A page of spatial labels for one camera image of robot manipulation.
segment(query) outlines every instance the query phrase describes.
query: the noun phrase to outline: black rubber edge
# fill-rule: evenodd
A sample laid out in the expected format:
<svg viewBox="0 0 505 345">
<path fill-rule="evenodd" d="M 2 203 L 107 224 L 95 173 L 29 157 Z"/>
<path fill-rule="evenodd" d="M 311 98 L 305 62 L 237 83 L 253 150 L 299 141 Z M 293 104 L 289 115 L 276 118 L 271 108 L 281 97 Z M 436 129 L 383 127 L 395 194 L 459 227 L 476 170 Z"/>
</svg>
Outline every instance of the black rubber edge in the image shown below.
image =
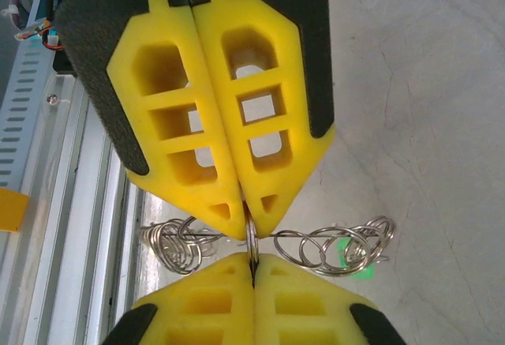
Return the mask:
<svg viewBox="0 0 505 345">
<path fill-rule="evenodd" d="M 60 75 L 77 75 L 65 51 L 56 52 L 53 59 L 53 69 Z"/>
<path fill-rule="evenodd" d="M 189 0 L 198 6 L 210 0 Z M 319 138 L 334 121 L 328 0 L 262 0 L 299 28 L 310 133 Z"/>
<path fill-rule="evenodd" d="M 102 345 L 138 345 L 148 331 L 158 307 L 144 304 L 125 313 Z"/>
<path fill-rule="evenodd" d="M 369 345 L 406 345 L 382 312 L 364 304 L 353 304 L 350 312 Z"/>
<path fill-rule="evenodd" d="M 188 0 L 169 0 L 187 6 Z M 149 166 L 107 76 L 106 67 L 131 16 L 148 12 L 148 0 L 65 0 L 55 27 L 73 68 L 82 80 L 116 151 L 131 171 Z"/>
</svg>

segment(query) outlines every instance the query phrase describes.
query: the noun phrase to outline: concrete floor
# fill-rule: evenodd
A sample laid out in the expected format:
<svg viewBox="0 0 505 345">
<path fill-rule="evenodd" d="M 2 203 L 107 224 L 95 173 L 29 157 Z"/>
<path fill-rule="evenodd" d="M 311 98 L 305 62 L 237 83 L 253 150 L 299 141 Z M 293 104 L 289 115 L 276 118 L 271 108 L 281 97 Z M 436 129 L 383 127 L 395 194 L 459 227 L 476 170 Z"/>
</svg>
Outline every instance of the concrete floor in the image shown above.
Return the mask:
<svg viewBox="0 0 505 345">
<path fill-rule="evenodd" d="M 396 220 L 391 261 L 334 282 L 409 344 L 505 343 L 504 6 L 331 0 L 338 136 L 280 227 Z M 149 198 L 144 223 L 172 217 L 185 216 Z M 141 260 L 139 295 L 178 278 Z"/>
</svg>

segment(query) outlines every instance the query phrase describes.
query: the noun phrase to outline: metal wire puzzle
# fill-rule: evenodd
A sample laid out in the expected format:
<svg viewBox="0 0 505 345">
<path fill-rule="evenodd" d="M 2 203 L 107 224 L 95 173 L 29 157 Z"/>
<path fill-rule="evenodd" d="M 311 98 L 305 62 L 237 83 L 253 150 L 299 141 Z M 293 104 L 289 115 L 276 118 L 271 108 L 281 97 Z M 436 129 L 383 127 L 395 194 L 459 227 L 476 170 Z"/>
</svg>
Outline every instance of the metal wire puzzle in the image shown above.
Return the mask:
<svg viewBox="0 0 505 345">
<path fill-rule="evenodd" d="M 209 230 L 194 231 L 189 226 L 196 219 L 170 219 L 165 223 L 142 227 L 140 236 L 159 260 L 172 272 L 188 275 L 195 272 L 206 257 L 206 246 L 225 238 L 224 234 Z M 367 268 L 374 262 L 388 261 L 382 255 L 389 242 L 395 236 L 396 225 L 386 216 L 377 216 L 365 225 L 355 227 L 323 227 L 308 234 L 299 231 L 284 230 L 271 234 L 274 246 L 279 254 L 297 266 L 311 270 L 323 276 L 350 276 Z M 251 269 L 254 272 L 259 257 L 259 243 L 253 221 L 248 218 L 246 226 L 246 245 L 249 252 Z M 289 254 L 281 246 L 280 238 L 299 238 L 298 257 Z M 327 262 L 328 250 L 340 238 L 348 238 L 349 243 L 341 254 L 345 266 L 335 266 Z M 306 246 L 312 244 L 317 249 L 319 262 L 312 262 L 307 256 Z"/>
</svg>

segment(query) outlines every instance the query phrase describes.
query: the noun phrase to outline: yellow foam gripper pad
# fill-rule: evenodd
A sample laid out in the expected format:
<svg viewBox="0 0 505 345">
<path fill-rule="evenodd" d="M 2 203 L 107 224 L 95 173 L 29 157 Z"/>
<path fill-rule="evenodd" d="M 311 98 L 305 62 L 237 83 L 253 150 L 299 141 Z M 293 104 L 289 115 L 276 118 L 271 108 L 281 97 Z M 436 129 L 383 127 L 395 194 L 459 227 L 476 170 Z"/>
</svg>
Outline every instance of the yellow foam gripper pad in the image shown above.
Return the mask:
<svg viewBox="0 0 505 345">
<path fill-rule="evenodd" d="M 135 307 L 157 312 L 140 345 L 253 345 L 254 294 L 245 253 L 228 256 Z"/>
<path fill-rule="evenodd" d="M 359 295 L 277 256 L 260 256 L 256 286 L 244 253 L 141 300 L 157 308 L 140 345 L 367 345 L 350 313 Z"/>
<path fill-rule="evenodd" d="M 150 169 L 130 179 L 233 238 L 245 237 L 245 199 L 268 236 L 335 135 L 311 136 L 297 25 L 261 0 L 149 8 L 107 67 Z M 241 77 L 247 65 L 260 72 Z M 245 109 L 265 100 L 266 115 Z"/>
</svg>

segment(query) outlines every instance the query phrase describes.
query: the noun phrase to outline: cutout hole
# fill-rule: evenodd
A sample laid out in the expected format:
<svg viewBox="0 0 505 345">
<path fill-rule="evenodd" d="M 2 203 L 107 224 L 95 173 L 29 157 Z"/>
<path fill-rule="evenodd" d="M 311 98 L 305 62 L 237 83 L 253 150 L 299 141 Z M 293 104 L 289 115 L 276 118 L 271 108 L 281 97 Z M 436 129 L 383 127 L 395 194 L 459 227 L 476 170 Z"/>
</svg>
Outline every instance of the cutout hole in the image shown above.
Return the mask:
<svg viewBox="0 0 505 345">
<path fill-rule="evenodd" d="M 174 172 L 174 177 L 182 185 L 212 183 L 218 178 L 215 167 L 202 167 L 198 164 L 194 150 L 172 153 L 167 157 Z"/>
<path fill-rule="evenodd" d="M 217 213 L 221 217 L 223 217 L 225 220 L 230 219 L 231 214 L 230 214 L 230 206 L 226 203 L 223 204 L 216 204 L 212 205 L 210 207 L 211 211 Z"/>
<path fill-rule="evenodd" d="M 196 162 L 202 167 L 214 166 L 214 159 L 210 148 L 199 148 L 195 150 Z"/>
<path fill-rule="evenodd" d="M 249 77 L 250 75 L 261 73 L 262 71 L 264 71 L 264 70 L 261 69 L 259 66 L 256 66 L 256 65 L 246 65 L 246 66 L 239 67 L 235 71 L 235 77 L 237 79 L 240 79 L 240 78 L 243 78 L 243 77 Z"/>
<path fill-rule="evenodd" d="M 249 140 L 252 165 L 257 171 L 286 167 L 293 159 L 287 131 L 271 133 Z"/>
<path fill-rule="evenodd" d="M 280 86 L 265 88 L 238 98 L 244 125 L 286 114 Z"/>
<path fill-rule="evenodd" d="M 200 115 L 197 110 L 189 111 L 189 128 L 191 133 L 199 133 L 204 131 L 204 126 L 202 125 L 202 121 L 200 119 Z"/>
<path fill-rule="evenodd" d="M 132 68 L 144 96 L 184 88 L 188 84 L 179 49 L 173 44 L 142 47 Z"/>
<path fill-rule="evenodd" d="M 278 66 L 271 42 L 255 28 L 244 27 L 225 33 L 222 45 L 231 79 Z"/>
<path fill-rule="evenodd" d="M 271 276 L 288 276 L 289 273 L 285 272 L 281 268 L 278 268 L 277 266 L 274 266 L 274 268 L 270 271 Z"/>
<path fill-rule="evenodd" d="M 231 313 L 231 301 L 231 291 L 212 287 L 199 288 L 188 292 L 182 313 L 190 315 Z"/>
<path fill-rule="evenodd" d="M 313 292 L 278 291 L 275 294 L 275 313 L 279 315 L 323 316 L 323 299 Z"/>
<path fill-rule="evenodd" d="M 281 329 L 279 345 L 340 345 L 332 329 L 295 328 Z"/>
<path fill-rule="evenodd" d="M 220 328 L 171 328 L 166 334 L 166 345 L 222 345 Z"/>
<path fill-rule="evenodd" d="M 263 209 L 265 212 L 271 212 L 271 209 L 277 201 L 278 197 L 279 195 L 269 195 L 267 197 L 261 198 L 261 203 L 263 204 Z"/>
<path fill-rule="evenodd" d="M 251 144 L 252 154 L 257 158 L 278 153 L 282 149 L 282 140 L 279 132 L 252 138 L 249 143 Z"/>
<path fill-rule="evenodd" d="M 186 136 L 191 134 L 189 112 L 196 111 L 196 105 L 160 108 L 151 111 L 151 117 L 155 124 L 155 130 L 160 140 Z"/>
</svg>

